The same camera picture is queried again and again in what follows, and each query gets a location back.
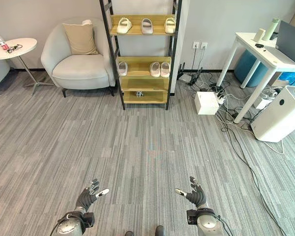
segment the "cushion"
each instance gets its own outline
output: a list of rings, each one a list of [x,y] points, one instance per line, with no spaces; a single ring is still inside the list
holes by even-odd
[[[63,24],[68,37],[73,55],[98,54],[93,35],[93,25],[68,25]]]
[[[55,66],[53,77],[66,80],[107,77],[104,57],[98,55],[72,55]]]

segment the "laptop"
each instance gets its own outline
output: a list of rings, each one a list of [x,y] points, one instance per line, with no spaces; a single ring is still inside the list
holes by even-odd
[[[295,27],[281,21],[280,30],[276,41],[278,50],[295,61]]]

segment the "shoe rack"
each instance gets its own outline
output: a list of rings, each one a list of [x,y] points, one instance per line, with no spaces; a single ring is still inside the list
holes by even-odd
[[[166,104],[166,110],[168,110],[169,100],[170,100],[170,89],[172,84],[173,68],[175,63],[175,54],[177,46],[177,36],[180,21],[180,12],[182,0],[173,1],[173,10],[171,15],[114,15],[112,1],[108,0],[107,4],[104,4],[104,0],[99,0],[107,40],[109,44],[109,50],[111,58],[113,59],[113,72],[118,86],[118,91],[121,98],[122,108],[125,110],[125,104],[127,103],[145,103],[145,104]],[[109,10],[111,17],[111,28],[108,24],[106,12]],[[142,35],[141,31],[141,21],[143,18],[149,18],[153,24],[153,34],[157,37],[158,35],[170,37],[168,55],[164,57],[122,57],[119,51],[118,45],[118,33],[117,26],[119,20],[125,17],[132,23],[132,28],[126,34],[131,37],[132,35]],[[167,18],[176,19],[176,31],[173,34],[165,33],[165,21]],[[116,49],[113,47],[113,40],[116,44]],[[126,76],[120,76],[118,74],[117,62],[124,61],[128,65],[128,71]],[[168,78],[163,77],[153,77],[150,75],[149,66],[152,62],[158,61],[168,62],[171,64],[171,71]],[[137,97],[136,91],[142,91],[143,96]]]

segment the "white side table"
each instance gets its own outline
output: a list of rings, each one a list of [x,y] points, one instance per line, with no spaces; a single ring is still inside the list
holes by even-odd
[[[0,46],[0,60],[3,59],[10,59],[10,58],[15,58],[18,57],[20,62],[22,63],[24,69],[28,72],[29,76],[31,77],[31,79],[34,81],[34,83],[25,85],[24,87],[28,87],[28,86],[34,86],[33,88],[33,93],[32,95],[35,93],[35,90],[37,88],[37,86],[40,85],[54,85],[54,84],[49,84],[49,83],[44,83],[44,82],[39,82],[37,81],[34,76],[32,75],[32,73],[30,72],[30,70],[28,69],[28,67],[26,66],[26,64],[24,63],[24,61],[21,58],[21,55],[30,52],[31,50],[36,48],[37,45],[37,40],[34,38],[17,38],[17,39],[12,39],[6,42],[8,44],[9,47],[13,47],[16,46],[17,44],[22,45],[22,48],[16,49],[14,50],[12,53],[8,53],[7,51],[3,50]]]
[[[255,91],[252,93],[246,104],[243,106],[237,117],[235,118],[234,123],[239,123],[241,121],[241,119],[252,106],[254,101],[258,98],[259,94],[268,84],[275,72],[295,72],[295,62],[275,48],[275,41],[261,40],[261,42],[259,43],[263,44],[265,47],[257,48],[255,46],[256,42],[252,40],[255,37],[255,35],[255,33],[236,33],[236,38],[234,40],[232,49],[225,62],[220,78],[216,83],[217,86],[221,86],[221,83],[223,82],[225,74],[231,64],[231,61],[239,45],[244,46],[251,54],[253,54],[257,58],[256,62],[250,69],[247,77],[240,86],[242,89],[246,87],[247,83],[256,71],[260,62],[262,62],[262,64],[268,68],[267,73],[265,74],[259,85],[256,87]]]

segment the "desk leg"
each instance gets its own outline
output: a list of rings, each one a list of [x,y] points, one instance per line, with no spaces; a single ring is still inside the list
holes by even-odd
[[[22,58],[20,56],[18,56],[20,62],[22,63],[24,69],[28,72],[30,78],[34,81],[34,83],[31,83],[31,84],[28,84],[28,85],[25,85],[24,87],[28,87],[28,86],[33,86],[33,93],[32,93],[32,96],[34,95],[35,93],[35,90],[37,88],[37,86],[40,86],[40,85],[54,85],[54,84],[49,84],[49,83],[43,83],[43,82],[39,82],[37,81],[33,74],[30,72],[30,70],[28,69],[28,67],[26,66],[25,62],[22,60]]]
[[[241,88],[244,89],[247,85],[247,83],[249,82],[249,80],[251,79],[252,75],[255,73],[256,69],[258,68],[260,64],[260,60],[256,60],[255,63],[253,64],[252,68],[250,69],[248,75],[246,76],[245,80],[242,82],[241,84]]]
[[[259,94],[262,92],[262,90],[265,88],[265,86],[268,84],[274,73],[276,72],[276,68],[269,68],[267,70],[267,73],[265,74],[264,78],[261,80],[260,84],[256,87],[255,91],[252,93],[246,104],[243,106],[241,111],[239,112],[238,116],[234,120],[235,124],[238,124],[241,119],[244,117],[244,115],[247,113],[249,108],[252,106],[254,101],[256,101]]]
[[[221,84],[222,84],[222,82],[224,80],[224,77],[226,75],[226,72],[227,72],[228,68],[230,67],[230,64],[232,62],[232,59],[233,59],[233,57],[235,55],[235,52],[236,52],[236,50],[238,48],[238,44],[239,43],[237,42],[237,38],[236,38],[235,41],[234,41],[234,43],[233,43],[232,49],[230,51],[230,54],[228,55],[228,58],[227,58],[227,60],[226,60],[226,62],[224,64],[222,73],[220,74],[220,77],[219,77],[219,79],[218,79],[218,81],[216,83],[216,86],[221,86]]]

